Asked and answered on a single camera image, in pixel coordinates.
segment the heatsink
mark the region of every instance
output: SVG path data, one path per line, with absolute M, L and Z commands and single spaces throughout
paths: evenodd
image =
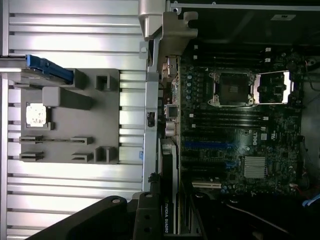
M 247 179 L 264 179 L 267 176 L 266 158 L 263 156 L 244 157 L 244 177 Z

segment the blue latch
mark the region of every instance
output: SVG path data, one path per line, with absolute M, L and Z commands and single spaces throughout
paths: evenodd
M 72 84 L 74 82 L 73 71 L 58 66 L 52 61 L 30 54 L 26 55 L 25 59 L 26 66 L 30 69 L 37 69 L 47 76 L 58 77 L 62 79 L 66 84 Z

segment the blue cable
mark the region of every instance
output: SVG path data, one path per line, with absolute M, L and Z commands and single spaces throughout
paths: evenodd
M 317 201 L 319 199 L 320 199 L 320 194 L 318 194 L 317 196 L 315 196 L 312 199 L 303 201 L 302 206 L 304 206 L 304 207 L 310 206 L 312 203 L 314 203 L 315 201 Z

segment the metal bracket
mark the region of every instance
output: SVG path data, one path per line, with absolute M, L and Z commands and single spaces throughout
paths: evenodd
M 159 44 L 159 58 L 157 69 L 160 73 L 168 56 L 181 56 L 189 41 L 198 35 L 198 30 L 189 28 L 188 22 L 197 20 L 195 11 L 185 12 L 183 19 L 179 20 L 176 12 L 162 14 L 162 39 Z
M 159 33 L 162 13 L 165 11 L 165 0 L 139 0 L 138 18 L 145 41 L 153 39 Z

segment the cpu socket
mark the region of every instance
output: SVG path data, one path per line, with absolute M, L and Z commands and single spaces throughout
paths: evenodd
M 252 106 L 255 104 L 253 85 L 255 75 L 250 71 L 215 70 L 213 78 L 213 99 L 209 104 L 215 107 Z

